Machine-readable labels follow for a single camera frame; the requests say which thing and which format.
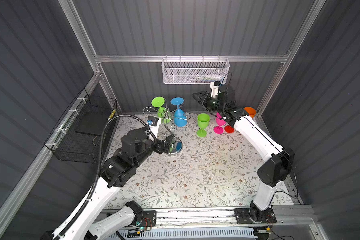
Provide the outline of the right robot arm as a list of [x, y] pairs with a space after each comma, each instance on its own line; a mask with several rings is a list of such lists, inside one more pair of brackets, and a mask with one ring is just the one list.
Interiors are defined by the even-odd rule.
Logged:
[[192, 96], [204, 110], [224, 120], [242, 134], [260, 154], [264, 163], [257, 170], [260, 185], [250, 203], [249, 217], [254, 223], [266, 222], [271, 215], [275, 194], [280, 191], [281, 183], [291, 173], [294, 151], [277, 144], [243, 107], [236, 105], [233, 87], [213, 82], [210, 92], [201, 91]]

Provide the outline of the pink wine glass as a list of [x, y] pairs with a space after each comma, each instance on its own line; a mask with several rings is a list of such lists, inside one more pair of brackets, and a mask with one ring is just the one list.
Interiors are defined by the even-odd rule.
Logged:
[[216, 123], [217, 126], [214, 127], [214, 132], [220, 135], [224, 132], [223, 126], [226, 124], [226, 122], [219, 113], [216, 113]]

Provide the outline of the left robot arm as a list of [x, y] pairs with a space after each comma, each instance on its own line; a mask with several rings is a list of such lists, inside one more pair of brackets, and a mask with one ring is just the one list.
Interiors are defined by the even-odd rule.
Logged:
[[133, 115], [117, 115], [109, 125], [121, 117], [129, 117], [143, 124], [142, 128], [129, 131], [121, 138], [122, 147], [104, 160], [99, 156], [95, 181], [87, 195], [69, 217], [55, 230], [47, 231], [42, 240], [104, 240], [124, 227], [140, 228], [147, 225], [143, 208], [134, 201], [126, 203], [118, 212], [96, 222], [105, 205], [133, 177], [140, 165], [153, 153], [169, 153], [174, 135], [158, 140], [161, 118], [149, 116], [146, 121]]

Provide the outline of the chrome wine glass rack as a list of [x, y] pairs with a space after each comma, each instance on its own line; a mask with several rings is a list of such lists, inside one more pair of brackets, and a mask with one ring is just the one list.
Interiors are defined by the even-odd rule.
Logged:
[[187, 124], [188, 120], [191, 117], [188, 117], [187, 114], [183, 112], [183, 116], [182, 117], [177, 117], [176, 116], [176, 111], [180, 111], [181, 107], [183, 106], [184, 101], [175, 101], [175, 103], [173, 105], [177, 106], [177, 109], [170, 112], [169, 108], [165, 108], [164, 110], [162, 110], [162, 112], [160, 112], [160, 108], [159, 107], [157, 110], [154, 109], [153, 107], [145, 107], [143, 109], [143, 114], [150, 116], [151, 115], [151, 110], [156, 111], [158, 114], [160, 113], [161, 116], [159, 118], [162, 119], [162, 124], [164, 125], [164, 127], [166, 128], [166, 130], [173, 135], [173, 138], [171, 140], [171, 142], [169, 143], [169, 152], [167, 153], [168, 156], [176, 156], [178, 154], [180, 154], [180, 152], [183, 149], [183, 143], [180, 140], [180, 138], [175, 136], [174, 131], [178, 128], [178, 125], [176, 124], [176, 120], [184, 120]]

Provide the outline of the red wine glass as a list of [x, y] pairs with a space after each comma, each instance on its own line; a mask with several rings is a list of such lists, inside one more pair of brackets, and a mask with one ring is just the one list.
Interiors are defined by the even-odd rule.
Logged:
[[229, 134], [231, 134], [231, 133], [233, 133], [235, 131], [235, 129], [233, 127], [229, 126], [229, 125], [225, 126], [224, 130], [225, 130], [226, 133], [229, 133]]

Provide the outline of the orange wine glass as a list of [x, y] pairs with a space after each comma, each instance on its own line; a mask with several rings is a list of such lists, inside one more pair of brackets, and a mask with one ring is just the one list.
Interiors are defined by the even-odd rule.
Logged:
[[244, 110], [249, 114], [249, 116], [253, 119], [257, 113], [257, 111], [252, 107], [245, 107]]

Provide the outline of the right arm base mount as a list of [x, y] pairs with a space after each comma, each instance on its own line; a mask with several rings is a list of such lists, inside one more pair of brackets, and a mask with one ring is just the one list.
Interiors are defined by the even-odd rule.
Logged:
[[276, 215], [272, 208], [259, 211], [257, 208], [236, 208], [234, 217], [238, 224], [275, 224]]

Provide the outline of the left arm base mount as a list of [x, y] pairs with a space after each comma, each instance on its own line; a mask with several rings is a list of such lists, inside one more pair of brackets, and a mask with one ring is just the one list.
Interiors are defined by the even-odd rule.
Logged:
[[141, 215], [138, 215], [129, 227], [155, 227], [157, 219], [157, 211], [144, 210]]

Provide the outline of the blue wine glass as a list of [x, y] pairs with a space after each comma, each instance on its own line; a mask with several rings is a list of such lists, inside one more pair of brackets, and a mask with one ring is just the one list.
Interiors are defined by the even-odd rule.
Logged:
[[177, 127], [180, 128], [186, 126], [188, 122], [184, 111], [181, 109], [183, 103], [184, 103], [184, 99], [181, 97], [176, 97], [171, 100], [171, 104], [177, 107], [174, 113], [174, 123]]

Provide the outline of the yellow-green wine glass front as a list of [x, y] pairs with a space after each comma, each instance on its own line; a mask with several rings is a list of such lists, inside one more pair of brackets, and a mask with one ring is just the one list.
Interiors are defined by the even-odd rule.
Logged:
[[198, 126], [199, 126], [199, 130], [197, 131], [197, 135], [200, 138], [204, 138], [207, 136], [207, 131], [206, 128], [209, 125], [210, 122], [210, 116], [208, 114], [202, 113], [198, 115]]

